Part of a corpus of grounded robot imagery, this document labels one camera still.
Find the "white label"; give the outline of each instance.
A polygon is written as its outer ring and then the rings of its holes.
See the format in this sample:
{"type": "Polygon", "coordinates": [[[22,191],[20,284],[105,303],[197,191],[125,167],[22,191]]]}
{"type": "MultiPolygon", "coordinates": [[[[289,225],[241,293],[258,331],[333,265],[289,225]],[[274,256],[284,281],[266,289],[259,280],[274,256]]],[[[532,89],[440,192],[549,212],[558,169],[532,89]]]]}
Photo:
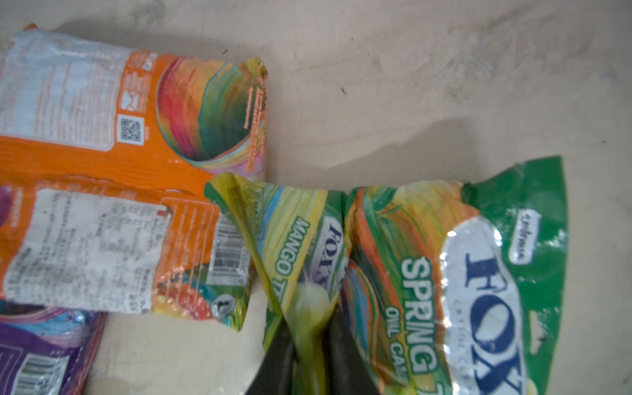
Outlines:
{"type": "Polygon", "coordinates": [[[533,260],[533,251],[540,233],[542,216],[536,210],[518,211],[516,227],[509,247],[509,261],[514,265],[528,265],[533,260]]]}
{"type": "Polygon", "coordinates": [[[306,267],[310,282],[322,286],[327,292],[331,290],[334,269],[338,266],[343,244],[343,227],[340,222],[333,217],[324,217],[312,261],[306,267]]]}
{"type": "Polygon", "coordinates": [[[224,319],[229,315],[237,305],[237,301],[232,295],[227,293],[219,295],[213,303],[210,304],[210,313],[218,320],[224,319]]]}
{"type": "Polygon", "coordinates": [[[163,205],[43,189],[4,278],[18,303],[142,313],[171,221],[163,205]]]}
{"type": "Polygon", "coordinates": [[[11,386],[11,395],[58,395],[70,357],[28,354],[11,386]]]}
{"type": "Polygon", "coordinates": [[[130,49],[29,30],[0,78],[0,135],[107,151],[130,49]]]}
{"type": "Polygon", "coordinates": [[[250,252],[239,228],[220,214],[215,228],[207,284],[245,287],[250,273],[250,252]]]}
{"type": "Polygon", "coordinates": [[[454,395],[527,393],[520,294],[501,246],[501,234],[482,217],[448,232],[443,246],[444,349],[454,395]]]}

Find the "fox's candy wrapper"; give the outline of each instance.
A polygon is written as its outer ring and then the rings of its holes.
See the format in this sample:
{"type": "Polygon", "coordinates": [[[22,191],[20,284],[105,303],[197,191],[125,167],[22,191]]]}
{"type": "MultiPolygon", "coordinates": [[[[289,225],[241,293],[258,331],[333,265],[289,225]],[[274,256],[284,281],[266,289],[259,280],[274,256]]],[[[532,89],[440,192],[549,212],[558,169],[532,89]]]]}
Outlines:
{"type": "Polygon", "coordinates": [[[264,347],[285,316],[298,360],[294,392],[326,394],[322,331],[336,306],[348,263],[346,195],[252,183],[221,174],[206,194],[241,230],[270,307],[264,347]]]}
{"type": "Polygon", "coordinates": [[[545,394],[568,245],[559,157],[348,204],[341,301],[381,392],[545,394]]]}

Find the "white oval logo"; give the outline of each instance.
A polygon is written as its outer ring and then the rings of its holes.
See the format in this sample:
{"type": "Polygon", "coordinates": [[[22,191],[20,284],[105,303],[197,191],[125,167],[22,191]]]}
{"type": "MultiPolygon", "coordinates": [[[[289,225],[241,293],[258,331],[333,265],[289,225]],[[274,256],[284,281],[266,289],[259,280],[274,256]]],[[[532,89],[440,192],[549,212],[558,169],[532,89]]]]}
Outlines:
{"type": "Polygon", "coordinates": [[[462,393],[527,393],[520,292],[501,246],[500,232],[476,217],[448,233],[441,253],[446,360],[462,393]]]}
{"type": "Polygon", "coordinates": [[[227,293],[219,295],[210,305],[210,313],[218,320],[229,315],[237,305],[237,301],[232,295],[227,293]]]}

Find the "qr code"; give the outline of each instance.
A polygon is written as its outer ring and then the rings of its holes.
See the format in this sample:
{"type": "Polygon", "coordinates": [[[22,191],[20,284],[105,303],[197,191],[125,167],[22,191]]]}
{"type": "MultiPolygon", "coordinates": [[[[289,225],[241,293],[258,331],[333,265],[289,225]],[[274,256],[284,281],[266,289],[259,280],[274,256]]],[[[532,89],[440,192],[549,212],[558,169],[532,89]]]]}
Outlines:
{"type": "Polygon", "coordinates": [[[137,116],[119,115],[116,122],[116,141],[143,145],[145,140],[145,120],[137,116]]]}

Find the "white surface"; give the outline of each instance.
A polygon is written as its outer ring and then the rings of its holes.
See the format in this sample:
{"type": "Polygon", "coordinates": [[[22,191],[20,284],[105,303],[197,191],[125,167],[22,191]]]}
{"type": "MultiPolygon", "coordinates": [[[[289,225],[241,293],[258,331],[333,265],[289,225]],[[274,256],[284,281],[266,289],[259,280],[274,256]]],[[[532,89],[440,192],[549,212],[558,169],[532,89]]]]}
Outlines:
{"type": "MultiPolygon", "coordinates": [[[[549,394],[632,392],[629,1],[0,1],[4,39],[32,21],[154,51],[261,56],[275,182],[480,181],[562,154],[571,252],[549,394]]],[[[112,315],[88,393],[240,393],[262,357],[264,308],[257,290],[239,334],[112,315]]]]}

